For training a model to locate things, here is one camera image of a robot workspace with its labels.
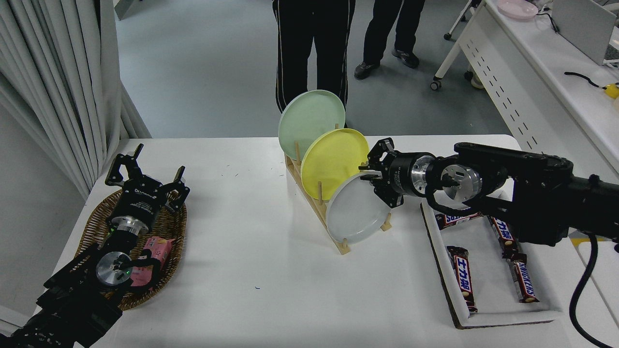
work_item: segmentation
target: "black cable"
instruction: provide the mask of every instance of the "black cable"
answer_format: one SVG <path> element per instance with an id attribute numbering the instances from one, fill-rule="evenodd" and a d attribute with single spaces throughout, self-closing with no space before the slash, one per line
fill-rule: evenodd
<path id="1" fill-rule="evenodd" d="M 426 195 L 426 199 L 428 201 L 428 205 L 436 210 L 436 211 L 440 211 L 443 214 L 447 214 L 447 215 L 453 215 L 453 216 L 468 216 L 471 214 L 474 214 L 476 212 L 479 212 L 479 209 L 470 207 L 467 209 L 453 209 L 450 207 L 446 207 L 443 205 L 440 205 L 436 202 L 436 198 L 434 197 L 434 189 L 430 188 L 430 185 L 426 185 L 426 189 L 425 189 L 425 195 Z"/>
<path id="2" fill-rule="evenodd" d="M 552 25 L 552 30 L 555 31 L 556 34 L 559 33 L 559 27 L 556 26 L 555 20 L 552 19 L 552 16 L 549 13 L 538 13 L 537 15 L 547 15 L 550 18 L 550 25 Z"/>
<path id="3" fill-rule="evenodd" d="M 597 261 L 597 239 L 595 235 L 591 233 L 586 233 L 589 236 L 589 240 L 591 241 L 591 255 L 589 256 L 589 262 L 587 263 L 587 267 L 582 274 L 581 280 L 578 282 L 578 285 L 574 289 L 574 294 L 572 295 L 572 299 L 569 301 L 569 320 L 571 320 L 572 325 L 574 325 L 574 329 L 578 331 L 580 335 L 582 335 L 587 341 L 595 344 L 600 348 L 612 348 L 611 346 L 604 344 L 595 338 L 593 338 L 587 331 L 585 331 L 582 326 L 578 323 L 576 319 L 576 305 L 578 304 L 578 299 L 582 294 L 582 290 L 584 289 L 585 284 L 589 280 L 591 273 L 593 273 L 593 268 L 595 267 L 595 262 Z"/>
<path id="4" fill-rule="evenodd" d="M 582 77 L 583 79 L 587 80 L 588 83 L 593 86 L 593 87 L 597 87 L 600 88 L 600 86 L 598 84 L 596 84 L 595 82 L 591 81 L 591 79 L 583 74 L 579 74 L 577 72 L 573 72 L 573 71 L 566 71 L 564 72 L 564 74 L 568 75 L 568 76 L 578 76 L 578 77 Z"/>

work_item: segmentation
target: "yellow object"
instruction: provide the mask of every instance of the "yellow object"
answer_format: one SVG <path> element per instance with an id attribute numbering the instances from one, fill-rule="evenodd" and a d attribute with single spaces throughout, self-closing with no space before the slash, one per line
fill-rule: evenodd
<path id="1" fill-rule="evenodd" d="M 597 241 L 604 241 L 604 238 L 596 238 Z M 590 241 L 588 238 L 570 238 L 572 244 L 574 246 L 578 246 L 580 243 L 584 243 L 585 241 Z"/>
<path id="2" fill-rule="evenodd" d="M 329 200 L 343 182 L 359 173 L 359 165 L 368 160 L 369 151 L 368 141 L 354 129 L 334 129 L 323 134 L 303 157 L 303 189 L 314 199 Z"/>
<path id="3" fill-rule="evenodd" d="M 615 84 L 606 85 L 604 93 L 613 99 L 617 99 L 619 97 L 619 88 Z"/>

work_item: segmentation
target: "white tray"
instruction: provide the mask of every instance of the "white tray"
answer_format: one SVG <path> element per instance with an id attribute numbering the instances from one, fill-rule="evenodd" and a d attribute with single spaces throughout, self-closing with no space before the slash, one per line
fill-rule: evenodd
<path id="1" fill-rule="evenodd" d="M 437 192 L 437 201 L 444 198 Z M 435 214 L 428 203 L 421 204 L 428 237 L 435 254 L 436 265 L 448 301 L 454 325 L 459 329 L 484 328 L 518 324 L 548 323 L 561 312 L 556 292 L 548 282 L 543 265 L 536 263 L 535 253 L 520 244 L 527 254 L 527 268 L 540 300 L 538 303 L 519 303 L 517 283 L 514 283 L 507 262 L 501 258 L 501 248 L 486 217 L 467 221 L 439 231 Z M 469 313 L 456 282 L 451 260 L 445 246 L 454 245 L 469 251 L 469 264 L 477 313 Z"/>

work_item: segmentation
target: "black pants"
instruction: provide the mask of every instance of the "black pants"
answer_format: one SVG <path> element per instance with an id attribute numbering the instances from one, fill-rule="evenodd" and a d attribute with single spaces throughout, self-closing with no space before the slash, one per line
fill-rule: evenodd
<path id="1" fill-rule="evenodd" d="M 317 89 L 337 95 L 346 106 L 346 48 L 355 0 L 274 0 L 279 30 L 277 107 L 283 111 L 308 90 L 308 58 L 316 45 Z"/>
<path id="2" fill-rule="evenodd" d="M 398 14 L 396 49 L 412 52 L 424 3 L 425 0 L 374 0 L 374 15 L 365 32 L 363 61 L 367 64 L 380 63 L 387 47 L 387 37 Z"/>

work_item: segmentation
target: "white curtain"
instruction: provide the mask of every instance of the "white curtain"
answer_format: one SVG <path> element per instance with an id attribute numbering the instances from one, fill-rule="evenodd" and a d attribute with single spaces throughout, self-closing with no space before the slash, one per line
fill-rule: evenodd
<path id="1" fill-rule="evenodd" d="M 0 0 L 0 104 L 83 197 L 120 139 L 150 137 L 120 81 L 112 0 Z"/>

